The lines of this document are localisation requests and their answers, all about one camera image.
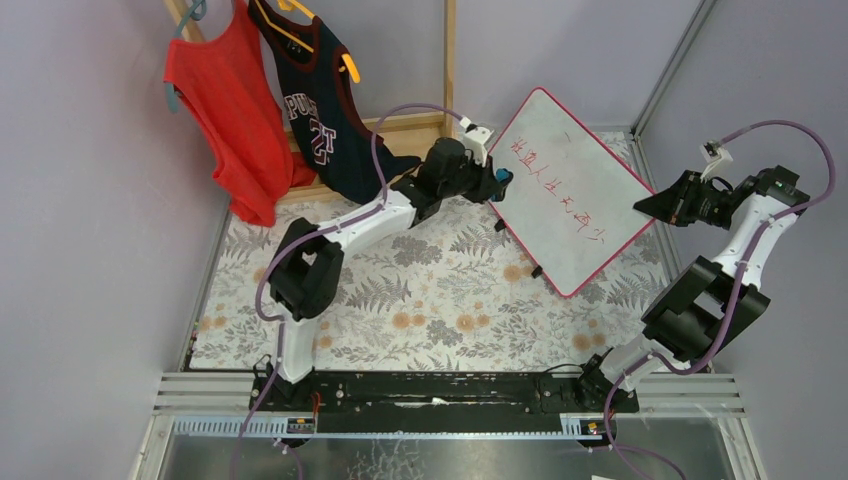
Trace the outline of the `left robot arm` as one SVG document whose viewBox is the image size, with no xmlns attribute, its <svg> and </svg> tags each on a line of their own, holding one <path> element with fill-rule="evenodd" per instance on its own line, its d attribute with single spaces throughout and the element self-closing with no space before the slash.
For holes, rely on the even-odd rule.
<svg viewBox="0 0 848 480">
<path fill-rule="evenodd" d="M 374 201 L 331 221 L 292 222 L 266 281 L 280 308 L 274 373 L 297 384 L 313 371 L 317 319 L 336 297 L 345 260 L 429 219 L 446 199 L 501 201 L 512 179 L 512 172 L 494 167 L 491 156 L 478 158 L 460 141 L 440 138 L 417 171 L 404 175 Z"/>
</svg>

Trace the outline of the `blue whiteboard eraser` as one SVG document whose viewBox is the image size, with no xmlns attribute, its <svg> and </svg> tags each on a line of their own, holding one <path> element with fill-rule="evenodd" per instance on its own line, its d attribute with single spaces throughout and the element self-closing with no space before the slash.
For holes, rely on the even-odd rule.
<svg viewBox="0 0 848 480">
<path fill-rule="evenodd" d="M 512 182 L 514 174 L 506 168 L 499 168 L 495 172 L 495 179 L 498 182 L 498 188 L 490 197 L 491 202 L 501 202 L 506 197 L 506 191 L 509 184 Z"/>
</svg>

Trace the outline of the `pink framed whiteboard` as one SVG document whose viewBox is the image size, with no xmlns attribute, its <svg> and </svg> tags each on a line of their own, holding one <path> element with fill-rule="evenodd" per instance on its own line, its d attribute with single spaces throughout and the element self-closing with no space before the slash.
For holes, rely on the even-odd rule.
<svg viewBox="0 0 848 480">
<path fill-rule="evenodd" d="M 654 222 L 633 207 L 653 189 L 543 87 L 528 94 L 490 154 L 513 175 L 494 211 L 565 298 Z"/>
</svg>

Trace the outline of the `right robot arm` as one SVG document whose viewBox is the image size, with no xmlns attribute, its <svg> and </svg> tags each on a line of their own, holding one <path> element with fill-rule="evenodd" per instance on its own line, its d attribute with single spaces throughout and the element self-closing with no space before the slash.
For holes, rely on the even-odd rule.
<svg viewBox="0 0 848 480">
<path fill-rule="evenodd" d="M 697 257 L 663 290 L 643 314 L 636 338 L 583 365 L 574 386 L 580 405 L 615 405 L 648 374 L 675 362 L 703 365 L 765 312 L 770 300 L 761 291 L 763 267 L 799 217 L 781 213 L 810 199 L 797 188 L 798 179 L 776 166 L 718 189 L 687 170 L 669 188 L 635 203 L 635 210 L 663 223 L 701 221 L 731 238 L 714 258 Z"/>
</svg>

